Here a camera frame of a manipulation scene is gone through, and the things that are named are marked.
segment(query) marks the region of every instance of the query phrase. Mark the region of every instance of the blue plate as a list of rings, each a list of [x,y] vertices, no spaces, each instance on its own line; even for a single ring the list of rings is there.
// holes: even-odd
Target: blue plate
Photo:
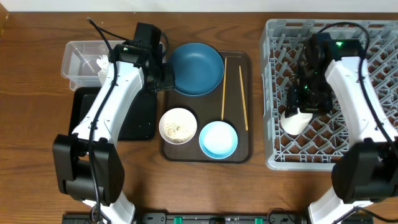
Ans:
[[[238,135],[231,125],[214,121],[201,130],[199,145],[208,157],[224,159],[232,155],[238,146]]]
[[[173,65],[175,90],[188,96],[211,92],[224,76],[223,59],[206,44],[181,45],[174,50],[168,62]]]

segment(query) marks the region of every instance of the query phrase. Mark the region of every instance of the pair of chopsticks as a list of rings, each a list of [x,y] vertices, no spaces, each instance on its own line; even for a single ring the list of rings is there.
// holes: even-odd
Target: pair of chopsticks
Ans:
[[[225,58],[225,65],[224,65],[224,87],[223,87],[223,105],[221,108],[221,120],[224,120],[224,104],[225,104],[225,83],[226,83],[226,59]],[[241,92],[242,92],[242,102],[243,102],[243,114],[244,114],[244,126],[246,130],[249,130],[248,127],[248,116],[246,114],[246,101],[244,100],[244,90],[243,90],[243,79],[242,79],[242,68],[239,66],[239,74],[241,78]]]

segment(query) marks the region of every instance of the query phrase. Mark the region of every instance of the white wall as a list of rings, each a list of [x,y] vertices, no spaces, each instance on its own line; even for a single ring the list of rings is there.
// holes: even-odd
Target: white wall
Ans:
[[[398,0],[0,0],[12,11],[398,12]]]

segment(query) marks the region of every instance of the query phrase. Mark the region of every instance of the grains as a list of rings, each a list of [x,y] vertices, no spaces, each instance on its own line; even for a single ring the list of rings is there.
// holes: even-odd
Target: grains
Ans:
[[[196,128],[190,128],[185,124],[178,122],[170,122],[164,126],[164,134],[166,138],[173,143],[183,143],[188,141]]]

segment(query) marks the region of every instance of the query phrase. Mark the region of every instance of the wooden table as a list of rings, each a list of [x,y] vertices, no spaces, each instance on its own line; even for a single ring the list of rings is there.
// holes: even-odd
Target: wooden table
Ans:
[[[126,37],[133,36],[137,22],[155,24],[169,36],[171,50],[203,42],[251,57],[254,154],[247,163],[166,161],[158,133],[151,141],[118,144],[128,199],[140,212],[170,213],[301,211],[317,200],[331,186],[330,173],[271,171],[265,165],[259,64],[264,25],[272,18],[398,19],[397,14],[342,13],[11,13],[0,41],[0,223],[60,223],[64,213],[89,211],[58,191],[52,155],[56,135],[67,134],[73,101],[69,82],[60,75],[65,45],[100,40],[87,16]],[[398,199],[370,209],[396,217]]]

